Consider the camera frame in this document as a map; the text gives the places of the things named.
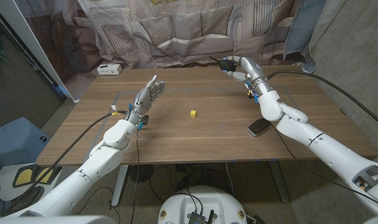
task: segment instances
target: wooden table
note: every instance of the wooden table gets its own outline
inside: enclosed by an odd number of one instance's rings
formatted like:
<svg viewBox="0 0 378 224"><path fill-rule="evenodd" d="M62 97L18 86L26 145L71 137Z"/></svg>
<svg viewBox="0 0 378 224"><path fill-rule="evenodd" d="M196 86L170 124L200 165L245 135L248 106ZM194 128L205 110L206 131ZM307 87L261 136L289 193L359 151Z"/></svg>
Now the wooden table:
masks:
<svg viewBox="0 0 378 224"><path fill-rule="evenodd" d="M300 70L292 65L263 68L266 75ZM153 74L165 81L166 91L153 103L147 113L149 123L139 132L141 164L293 159L272 128L256 138L248 133L247 127L261 118L259 106L247 97L243 83L208 67L125 70L118 76L97 77L38 157L38 165L52 164L88 125L110 111L111 104L127 110ZM302 110L316 128L362 156L377 155L376 148L311 78L280 74L270 84L282 102ZM190 117L191 110L197 111L196 118ZM59 164L81 165L118 119L111 116L95 125ZM305 146L284 140L299 159L316 159ZM131 144L121 164L136 164L136 154L136 145Z"/></svg>

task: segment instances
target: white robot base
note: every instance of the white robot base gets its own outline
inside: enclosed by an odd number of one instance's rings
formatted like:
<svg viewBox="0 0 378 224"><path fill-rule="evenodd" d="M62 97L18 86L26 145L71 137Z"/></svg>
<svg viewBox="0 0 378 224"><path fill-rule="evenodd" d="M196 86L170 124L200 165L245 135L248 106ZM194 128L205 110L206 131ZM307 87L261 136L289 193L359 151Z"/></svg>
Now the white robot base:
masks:
<svg viewBox="0 0 378 224"><path fill-rule="evenodd" d="M246 214L243 206L232 195L216 187L205 185L189 187L190 195L197 197L203 205L203 213L200 217L206 223L209 222L211 210L214 215L209 224L246 224ZM200 202L188 194L187 189L177 192L169 197L162 205L159 213L158 224L181 224L181 223L201 223L198 220L190 220L192 212L196 210L193 200L196 202L197 214L201 213Z"/></svg>

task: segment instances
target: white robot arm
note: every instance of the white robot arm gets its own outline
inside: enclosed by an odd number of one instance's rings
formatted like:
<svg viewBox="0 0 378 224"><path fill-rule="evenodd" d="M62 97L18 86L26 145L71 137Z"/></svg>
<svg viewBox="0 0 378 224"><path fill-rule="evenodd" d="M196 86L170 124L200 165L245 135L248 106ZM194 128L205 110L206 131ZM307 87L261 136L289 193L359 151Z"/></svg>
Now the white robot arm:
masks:
<svg viewBox="0 0 378 224"><path fill-rule="evenodd" d="M147 124L148 116L145 113L156 97L164 92L164 82L155 82L156 78L155 75L136 95L124 119L105 132L103 140L91 150L90 158L80 168L37 203L6 218L68 215L97 180L120 165L123 150L130 144L127 134L134 134L143 124Z"/></svg>
<svg viewBox="0 0 378 224"><path fill-rule="evenodd" d="M305 113L279 103L279 94L272 89L261 67L252 59L230 56L218 61L221 69L246 86L257 98L262 116L269 121L280 120L276 126L282 134L302 143L335 171L349 186L359 193L378 201L378 163L365 159L348 147L308 123ZM241 66L247 74L236 72ZM378 203L356 194L375 215Z"/></svg>

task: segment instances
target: black cable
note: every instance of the black cable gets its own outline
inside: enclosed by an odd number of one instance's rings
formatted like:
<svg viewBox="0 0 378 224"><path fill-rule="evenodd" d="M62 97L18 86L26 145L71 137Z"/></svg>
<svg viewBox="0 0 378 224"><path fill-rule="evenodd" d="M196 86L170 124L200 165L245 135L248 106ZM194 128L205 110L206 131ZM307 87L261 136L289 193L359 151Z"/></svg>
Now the black cable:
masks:
<svg viewBox="0 0 378 224"><path fill-rule="evenodd" d="M201 167L197 167L197 168L192 168L191 166L189 166L189 168L191 169L192 172L197 172L197 173L201 173L201 172L213 172L215 174L216 177L218 177L219 179L221 179L224 184L225 184L225 188L227 190L227 192L230 192L230 194L232 195L232 189L230 188L229 184L226 182L226 173L225 172L222 172L220 170L213 170L213 169L209 169L209 168L201 168Z"/></svg>
<svg viewBox="0 0 378 224"><path fill-rule="evenodd" d="M110 192L112 192L112 194L113 194L113 190L112 190L110 187L100 187L100 188L96 189L96 190L94 191L94 193L91 194L91 196L89 197L89 199L85 202L83 208L77 213L77 215L81 215L81 212L82 212L82 211L84 210L84 208L87 206L87 204L88 204L88 202L91 200L92 196L94 196L94 194L95 194L97 191L99 191L99 190L101 190L101 189L103 189L103 188L109 189ZM111 206L111 208L113 208L114 211L117 213L117 216L119 217L119 224L120 224L120 223L121 223L120 213L116 210L116 208L114 208L114 207L112 207L112 206Z"/></svg>
<svg viewBox="0 0 378 224"><path fill-rule="evenodd" d="M187 187L187 191L188 191L188 194L190 195L190 198L191 200L193 201L193 203L195 204L195 213L197 214L197 205L196 205L196 202L195 202L195 199L193 199L193 197L191 196L190 192L189 192L189 188Z"/></svg>
<svg viewBox="0 0 378 224"><path fill-rule="evenodd" d="M119 113L127 113L127 111L118 111ZM92 123L91 125L88 126L88 128L86 128L82 134L62 153L62 155L59 156L59 158L49 167L49 169L47 171L45 171L43 173L43 175L38 178L23 194L21 194L21 196L19 196L19 198L12 202L9 206L9 208L7 210L5 210L3 213L2 213L2 216L5 216L6 214L9 213L9 211L11 211L11 209L20 201L22 200L22 198L28 193L30 192L57 164L58 162L60 162L63 157L72 149L72 147L84 136L85 133L87 133L96 123L100 122L101 120L107 118L108 116L111 116L112 113L108 113L106 115L104 115L103 117L97 119L94 123Z"/></svg>
<svg viewBox="0 0 378 224"><path fill-rule="evenodd" d="M161 168L167 168L168 169L168 173L169 173L169 177L170 177L170 185L171 185L171 188L173 188L173 190L174 191L177 191L177 190L175 190L175 187L173 186L173 184L172 184L172 181L171 181L171 170L170 170L170 168L169 167L167 167L167 166L160 166L160 167L158 167L156 170L154 170L153 171L153 174L151 175L151 177L150 177L150 179L149 179L149 187L150 187L150 189L151 189L151 191L153 192L153 194L157 197L157 199L161 202L161 203L164 203L164 201L156 194L156 192L154 191L154 189L153 189L153 187L152 187L152 177L153 177L153 175L156 173L156 171L158 171L159 169L161 169Z"/></svg>
<svg viewBox="0 0 378 224"><path fill-rule="evenodd" d="M367 114L369 114L372 118L374 118L378 122L378 117L373 112L371 112L369 109L367 109L361 102L359 102L357 99L355 99L349 93L345 92L340 87L334 85L333 83L329 82L328 80L325 80L324 78L321 78L318 75L310 74L310 73L307 73L307 72L282 70L282 71L272 72L270 75L268 75L266 77L266 79L270 80L272 77L274 77L276 74L279 74L279 73L295 73L295 74L306 75L306 76L309 76L309 77L313 77L313 78L319 79L320 81L323 81L326 84L328 84L329 86L333 87L334 89L340 91L342 94L344 94L346 97L348 97L350 100L352 100L355 104L357 104L358 106L360 106L360 108L362 108Z"/></svg>
<svg viewBox="0 0 378 224"><path fill-rule="evenodd" d="M277 129L275 128L275 126L272 125L272 127L275 129L277 135L279 135L279 138L282 140L284 146L286 147L286 149L287 149L287 151L290 153L290 155L291 155L291 156L292 156L292 157L293 157L293 158L294 158L294 159L295 159L295 160L296 160L296 161L297 161L297 162L298 162L303 168L305 168L307 171L309 171L309 172L311 172L312 174L318 176L319 178L322 178L323 180L326 180L326 181L328 181L328 182L330 182L330 183L332 183L332 184L335 184L335 185L337 185L337 186L340 186L340 187L342 187L342 188L345 188L345 189L347 189L347 190L350 190L350 191L352 191L352 192L354 192L354 193L357 193L357 194L359 194L359 195L362 195L363 197L368 198L368 199L370 199L370 200L372 200L373 202L375 202L375 203L378 204L378 200L376 200L376 199L374 199L374 198L372 198L372 197L369 197L369 196L367 196L367 195L365 195L365 194L362 194L362 193L360 193L360 192L358 192L358 191L356 191L356 190L350 189L349 187L345 187L345 186L343 186L343 185L341 185L341 184L339 184L339 183L336 183L336 182L334 182L334 181L332 181L332 180L330 180L330 179L327 179L326 177L323 177L323 176L321 176L321 175L319 175L319 174L313 172L312 170L310 170L306 165L304 165L302 162L300 162L300 161L299 161L299 160L293 155L293 153L288 149L288 146L286 145L286 142L284 142L282 136L281 136L280 133L277 131Z"/></svg>
<svg viewBox="0 0 378 224"><path fill-rule="evenodd" d="M83 208L81 208L81 210L77 213L77 215L81 215L81 212L82 212L82 211L84 210L84 208L87 206L87 204L88 204L88 202L91 200L92 196L94 196L94 194L95 194L96 192L98 192L99 190L101 190L101 189L103 189L103 188L109 189L109 190L112 192L112 194L113 194L113 190L112 190L110 187L100 187L100 188L96 189L96 190L94 191L94 193L91 194L91 196L89 197L89 199L85 202Z"/></svg>
<svg viewBox="0 0 378 224"><path fill-rule="evenodd" d="M134 203L132 204L132 215L131 215L131 224L132 221L134 220L134 211L135 211L135 199L137 197L137 186L138 186L138 176L139 176L139 146L138 146L138 132L137 131L137 155L138 155L138 171L137 171L137 180L135 181L135 191L134 191Z"/></svg>
<svg viewBox="0 0 378 224"><path fill-rule="evenodd" d="M176 194L173 194L172 196L174 196L174 195L186 195L186 196L194 197L195 199L197 199L197 201L200 202L200 205L201 205L201 212L200 212L200 215L203 214L203 204L201 203L200 199L198 199L196 196L194 196L194 195L190 195L190 194L186 194L186 193L176 193Z"/></svg>
<svg viewBox="0 0 378 224"><path fill-rule="evenodd" d="M127 118L127 119L125 119L125 120L127 120L127 121L128 121L129 117L131 116L131 111L128 111L127 113L128 113L128 118Z"/></svg>

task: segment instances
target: yellow cube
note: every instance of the yellow cube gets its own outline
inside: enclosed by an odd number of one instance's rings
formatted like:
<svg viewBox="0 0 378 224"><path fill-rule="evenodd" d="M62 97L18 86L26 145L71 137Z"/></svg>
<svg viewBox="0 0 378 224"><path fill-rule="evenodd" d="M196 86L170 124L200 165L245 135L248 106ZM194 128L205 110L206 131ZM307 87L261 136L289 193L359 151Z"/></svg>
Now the yellow cube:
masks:
<svg viewBox="0 0 378 224"><path fill-rule="evenodd" d="M196 115L197 115L197 112L196 112L196 111L191 111L191 112L190 112L190 116L191 116L192 118L196 118Z"/></svg>

